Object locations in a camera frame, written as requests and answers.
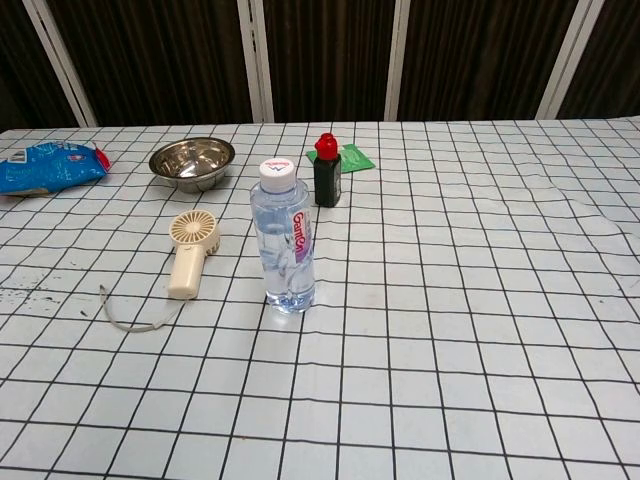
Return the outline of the white grid tablecloth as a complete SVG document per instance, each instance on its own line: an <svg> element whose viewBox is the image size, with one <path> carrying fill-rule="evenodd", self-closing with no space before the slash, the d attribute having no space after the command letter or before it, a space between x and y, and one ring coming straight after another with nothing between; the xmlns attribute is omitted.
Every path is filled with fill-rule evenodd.
<svg viewBox="0 0 640 480"><path fill-rule="evenodd" d="M109 156L0 198L0 480L640 480L640 117L336 123L375 164L313 208L316 293L264 298L249 192L325 123L12 130ZM149 159L229 142L211 190ZM214 215L198 294L169 226Z"/></svg>

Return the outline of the cream handheld mini fan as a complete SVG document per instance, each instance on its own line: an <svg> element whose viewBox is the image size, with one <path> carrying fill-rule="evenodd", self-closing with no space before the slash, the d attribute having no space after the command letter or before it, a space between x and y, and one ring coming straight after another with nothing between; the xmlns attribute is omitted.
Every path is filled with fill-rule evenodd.
<svg viewBox="0 0 640 480"><path fill-rule="evenodd" d="M171 222L169 236L175 258L168 296L175 300L190 300L198 294L205 257L219 249L218 223L209 211L186 211Z"/></svg>

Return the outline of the clear plastic water bottle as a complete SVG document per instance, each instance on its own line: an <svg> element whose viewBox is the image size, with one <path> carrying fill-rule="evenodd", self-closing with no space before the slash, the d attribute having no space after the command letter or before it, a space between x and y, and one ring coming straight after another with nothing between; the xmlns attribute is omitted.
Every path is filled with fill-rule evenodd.
<svg viewBox="0 0 640 480"><path fill-rule="evenodd" d="M268 303L287 313L307 310L315 294L311 199L291 160L259 165L250 206Z"/></svg>

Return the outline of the dark bottle with red cap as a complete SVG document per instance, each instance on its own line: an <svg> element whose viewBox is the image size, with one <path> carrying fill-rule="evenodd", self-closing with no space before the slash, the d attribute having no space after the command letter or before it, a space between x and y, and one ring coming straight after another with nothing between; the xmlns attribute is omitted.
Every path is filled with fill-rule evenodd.
<svg viewBox="0 0 640 480"><path fill-rule="evenodd" d="M320 207L334 207L341 196L341 156L338 142L331 133L323 133L315 143L315 202Z"/></svg>

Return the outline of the green flat packet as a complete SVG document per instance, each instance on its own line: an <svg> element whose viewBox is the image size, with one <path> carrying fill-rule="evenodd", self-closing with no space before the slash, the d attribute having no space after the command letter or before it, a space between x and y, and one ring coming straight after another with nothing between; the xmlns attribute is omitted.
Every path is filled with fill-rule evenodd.
<svg viewBox="0 0 640 480"><path fill-rule="evenodd" d="M326 141L320 139L316 146L324 148L327 146L332 152L337 154L334 160L318 160L318 150L308 151L306 157L314 165L314 175L340 175L341 173L352 173L356 171L367 170L375 167L375 164L362 153L355 145L347 144L340 147L336 140Z"/></svg>

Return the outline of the stainless steel bowl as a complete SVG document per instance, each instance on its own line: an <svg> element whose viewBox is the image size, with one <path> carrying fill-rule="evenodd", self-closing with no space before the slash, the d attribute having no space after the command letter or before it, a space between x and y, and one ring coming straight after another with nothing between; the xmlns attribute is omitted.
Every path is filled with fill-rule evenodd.
<svg viewBox="0 0 640 480"><path fill-rule="evenodd" d="M184 193L201 193L220 183L235 158L227 141L194 137L170 143L149 159L151 172L161 181Z"/></svg>

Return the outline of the blue snack bag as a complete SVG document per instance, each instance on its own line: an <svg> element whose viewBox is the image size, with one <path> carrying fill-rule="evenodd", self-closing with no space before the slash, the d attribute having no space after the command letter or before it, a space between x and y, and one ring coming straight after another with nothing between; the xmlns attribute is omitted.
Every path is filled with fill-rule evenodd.
<svg viewBox="0 0 640 480"><path fill-rule="evenodd" d="M58 192L101 179L110 167L98 148L62 141L41 143L0 156L0 195Z"/></svg>

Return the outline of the white partition frame post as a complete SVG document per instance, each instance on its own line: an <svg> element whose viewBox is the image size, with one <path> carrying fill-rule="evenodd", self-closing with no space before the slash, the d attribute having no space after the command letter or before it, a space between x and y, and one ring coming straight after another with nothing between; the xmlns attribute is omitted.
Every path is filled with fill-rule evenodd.
<svg viewBox="0 0 640 480"><path fill-rule="evenodd" d="M66 101L82 128L98 126L96 116L47 0L21 0Z"/></svg>
<svg viewBox="0 0 640 480"><path fill-rule="evenodd" d="M236 0L252 118L275 121L263 0Z"/></svg>
<svg viewBox="0 0 640 480"><path fill-rule="evenodd" d="M536 112L536 120L557 117L604 2L578 0Z"/></svg>
<svg viewBox="0 0 640 480"><path fill-rule="evenodd" d="M395 0L384 108L386 122L396 121L398 116L411 3Z"/></svg>

